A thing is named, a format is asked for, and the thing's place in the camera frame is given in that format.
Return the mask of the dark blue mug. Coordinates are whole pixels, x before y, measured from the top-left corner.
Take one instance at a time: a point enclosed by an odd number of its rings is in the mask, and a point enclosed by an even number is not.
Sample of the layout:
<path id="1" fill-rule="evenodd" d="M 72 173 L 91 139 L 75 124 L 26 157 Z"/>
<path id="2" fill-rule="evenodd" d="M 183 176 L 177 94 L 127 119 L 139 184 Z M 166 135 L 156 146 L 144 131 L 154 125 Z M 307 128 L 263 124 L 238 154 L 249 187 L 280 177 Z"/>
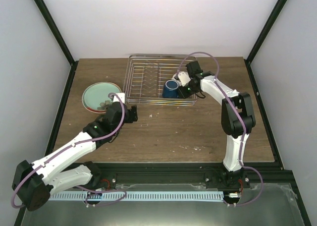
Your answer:
<path id="1" fill-rule="evenodd" d="M 162 97 L 163 98 L 178 98 L 179 84 L 175 80 L 167 80 L 163 86 Z"/>

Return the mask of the metal wire dish rack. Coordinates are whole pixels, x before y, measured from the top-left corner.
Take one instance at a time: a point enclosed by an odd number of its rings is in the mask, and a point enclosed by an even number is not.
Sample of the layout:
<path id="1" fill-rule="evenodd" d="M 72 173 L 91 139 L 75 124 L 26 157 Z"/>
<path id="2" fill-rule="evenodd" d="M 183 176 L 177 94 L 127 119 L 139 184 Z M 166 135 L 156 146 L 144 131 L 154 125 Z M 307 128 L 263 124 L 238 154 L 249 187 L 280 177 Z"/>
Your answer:
<path id="1" fill-rule="evenodd" d="M 132 54 L 128 58 L 123 92 L 129 104 L 166 106 L 193 106 L 198 99 L 192 95 L 186 99 L 164 98 L 163 87 L 180 68 L 186 71 L 186 64 L 195 61 L 194 56 L 185 55 Z"/>

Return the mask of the light green round plate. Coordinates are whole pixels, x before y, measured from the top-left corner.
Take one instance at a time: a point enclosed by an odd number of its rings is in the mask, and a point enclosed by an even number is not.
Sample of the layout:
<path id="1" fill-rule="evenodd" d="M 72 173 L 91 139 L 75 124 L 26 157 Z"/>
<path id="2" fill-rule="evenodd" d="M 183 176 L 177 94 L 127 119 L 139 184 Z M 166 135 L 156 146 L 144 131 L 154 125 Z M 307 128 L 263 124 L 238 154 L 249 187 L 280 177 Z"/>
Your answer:
<path id="1" fill-rule="evenodd" d="M 82 94 L 84 108 L 93 113 L 105 113 L 112 103 L 109 93 L 121 93 L 118 85 L 111 82 L 98 82 L 90 85 Z"/>

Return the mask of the white scalloped bowl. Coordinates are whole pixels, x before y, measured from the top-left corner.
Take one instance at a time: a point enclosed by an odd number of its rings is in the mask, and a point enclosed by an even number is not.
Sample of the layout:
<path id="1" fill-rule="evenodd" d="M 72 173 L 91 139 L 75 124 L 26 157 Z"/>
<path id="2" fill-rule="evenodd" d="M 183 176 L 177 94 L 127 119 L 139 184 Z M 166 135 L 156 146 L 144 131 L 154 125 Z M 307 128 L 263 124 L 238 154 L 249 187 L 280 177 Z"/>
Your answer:
<path id="1" fill-rule="evenodd" d="M 172 80 L 176 81 L 179 85 L 183 85 L 183 72 L 179 72 L 173 75 Z"/>

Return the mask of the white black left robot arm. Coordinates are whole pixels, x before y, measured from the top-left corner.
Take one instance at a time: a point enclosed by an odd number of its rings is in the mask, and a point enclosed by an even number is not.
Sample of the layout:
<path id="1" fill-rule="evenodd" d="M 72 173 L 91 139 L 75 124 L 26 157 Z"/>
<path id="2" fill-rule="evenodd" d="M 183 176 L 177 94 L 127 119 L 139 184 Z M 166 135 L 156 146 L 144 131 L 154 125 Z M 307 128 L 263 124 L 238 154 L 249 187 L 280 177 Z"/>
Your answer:
<path id="1" fill-rule="evenodd" d="M 34 211 L 51 196 L 73 187 L 96 192 L 101 182 L 101 171 L 96 164 L 85 162 L 71 170 L 67 167 L 105 143 L 113 142 L 124 124 L 137 120 L 136 105 L 128 108 L 115 102 L 61 148 L 32 163 L 20 162 L 12 182 L 11 206 Z"/>

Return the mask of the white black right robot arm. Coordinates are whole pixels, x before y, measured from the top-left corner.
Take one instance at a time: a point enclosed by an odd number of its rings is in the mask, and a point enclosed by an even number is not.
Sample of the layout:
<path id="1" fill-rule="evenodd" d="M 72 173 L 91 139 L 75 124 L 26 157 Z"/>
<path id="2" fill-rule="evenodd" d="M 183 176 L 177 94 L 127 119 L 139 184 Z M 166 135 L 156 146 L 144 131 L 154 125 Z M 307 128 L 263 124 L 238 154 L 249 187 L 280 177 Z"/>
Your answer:
<path id="1" fill-rule="evenodd" d="M 177 71 L 173 80 L 178 83 L 178 97 L 186 99 L 191 95 L 204 93 L 213 97 L 221 105 L 221 127 L 226 134 L 226 152 L 223 169 L 219 171 L 219 181 L 231 188 L 241 180 L 246 142 L 256 125 L 250 94 L 240 93 L 218 80 L 217 73 L 204 72 L 197 61 L 186 65 L 186 71 Z"/>

